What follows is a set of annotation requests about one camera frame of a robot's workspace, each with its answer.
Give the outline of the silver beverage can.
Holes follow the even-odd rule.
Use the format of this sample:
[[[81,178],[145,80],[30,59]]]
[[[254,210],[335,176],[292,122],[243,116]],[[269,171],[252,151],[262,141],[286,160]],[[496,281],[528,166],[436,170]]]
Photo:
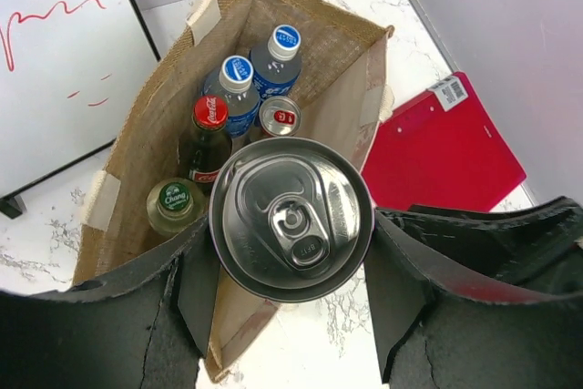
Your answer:
[[[292,137],[300,129],[302,112],[291,99],[269,97],[260,106],[258,124],[251,128],[250,142],[264,138]]]

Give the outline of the blue-label water bottle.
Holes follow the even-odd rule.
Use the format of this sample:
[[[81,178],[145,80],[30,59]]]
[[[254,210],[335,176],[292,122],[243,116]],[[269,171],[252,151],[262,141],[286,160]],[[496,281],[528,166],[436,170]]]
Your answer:
[[[278,25],[267,40],[250,50],[252,82],[261,103],[290,93],[302,69],[301,43],[301,34],[294,26]]]
[[[244,56],[228,56],[211,71],[203,83],[203,95],[220,96],[228,106],[227,131],[232,139],[243,138],[251,128],[260,107],[260,96],[253,85],[254,68]]]

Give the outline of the Coca-Cola glass bottle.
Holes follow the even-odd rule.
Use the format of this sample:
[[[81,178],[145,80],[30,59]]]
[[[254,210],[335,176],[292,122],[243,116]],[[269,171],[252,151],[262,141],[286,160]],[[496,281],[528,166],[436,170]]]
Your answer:
[[[201,96],[193,105],[189,126],[179,137],[179,175],[193,181],[206,196],[232,152],[228,115],[221,97]]]

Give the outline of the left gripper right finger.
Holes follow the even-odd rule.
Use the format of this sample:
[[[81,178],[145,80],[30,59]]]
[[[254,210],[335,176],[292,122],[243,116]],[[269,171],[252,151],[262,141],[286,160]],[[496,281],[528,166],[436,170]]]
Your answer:
[[[364,270],[384,384],[579,388],[582,209],[379,209]]]

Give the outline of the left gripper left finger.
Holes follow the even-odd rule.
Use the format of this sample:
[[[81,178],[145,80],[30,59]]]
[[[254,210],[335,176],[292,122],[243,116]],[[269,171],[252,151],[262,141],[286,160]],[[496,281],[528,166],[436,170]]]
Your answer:
[[[195,387],[219,273],[202,218],[65,292],[2,292],[2,387]]]

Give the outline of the black and yellow can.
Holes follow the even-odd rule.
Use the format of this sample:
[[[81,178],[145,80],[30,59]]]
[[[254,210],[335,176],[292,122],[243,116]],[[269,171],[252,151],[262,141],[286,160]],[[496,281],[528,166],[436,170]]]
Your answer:
[[[250,293],[290,303],[350,280],[374,229],[359,171],[332,148],[297,137],[235,152],[215,180],[208,218],[229,276]]]

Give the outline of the brown canvas tote bag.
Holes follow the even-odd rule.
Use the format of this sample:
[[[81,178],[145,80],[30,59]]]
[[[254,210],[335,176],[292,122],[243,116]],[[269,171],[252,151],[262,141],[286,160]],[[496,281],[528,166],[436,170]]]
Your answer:
[[[386,79],[394,28],[327,0],[197,0],[185,30],[138,93],[86,195],[74,284],[154,247],[147,195],[179,167],[178,137],[204,77],[226,56],[247,54],[279,24],[295,26],[302,37],[302,72],[291,90],[305,115],[302,134],[363,167],[392,111]]]

